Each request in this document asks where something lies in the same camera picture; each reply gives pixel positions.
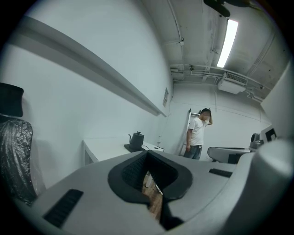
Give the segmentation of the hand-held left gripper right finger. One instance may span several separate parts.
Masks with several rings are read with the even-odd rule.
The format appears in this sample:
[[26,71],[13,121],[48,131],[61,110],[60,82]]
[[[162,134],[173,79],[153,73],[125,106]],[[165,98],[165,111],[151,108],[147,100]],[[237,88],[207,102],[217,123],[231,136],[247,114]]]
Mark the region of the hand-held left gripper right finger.
[[168,203],[171,215],[183,222],[174,230],[222,230],[240,198],[240,164],[157,154],[192,174],[192,184],[183,197]]

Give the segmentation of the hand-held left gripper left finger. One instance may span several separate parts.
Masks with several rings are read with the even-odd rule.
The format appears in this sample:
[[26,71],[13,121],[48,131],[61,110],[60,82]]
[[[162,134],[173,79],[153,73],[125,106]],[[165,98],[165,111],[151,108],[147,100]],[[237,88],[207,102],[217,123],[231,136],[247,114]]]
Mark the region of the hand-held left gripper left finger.
[[83,192],[62,226],[74,235],[159,235],[165,229],[144,204],[128,203],[110,188],[109,171],[135,156],[129,153],[82,167],[48,188],[32,205],[43,216],[68,190]]

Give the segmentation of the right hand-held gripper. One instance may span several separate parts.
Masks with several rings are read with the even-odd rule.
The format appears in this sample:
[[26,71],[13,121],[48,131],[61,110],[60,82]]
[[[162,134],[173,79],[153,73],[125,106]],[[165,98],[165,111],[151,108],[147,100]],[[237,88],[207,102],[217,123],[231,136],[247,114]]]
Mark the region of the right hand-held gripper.
[[244,154],[256,152],[263,144],[271,142],[277,138],[273,126],[268,126],[260,133],[253,133],[248,148],[237,147],[210,147],[207,154],[214,162],[237,164]]

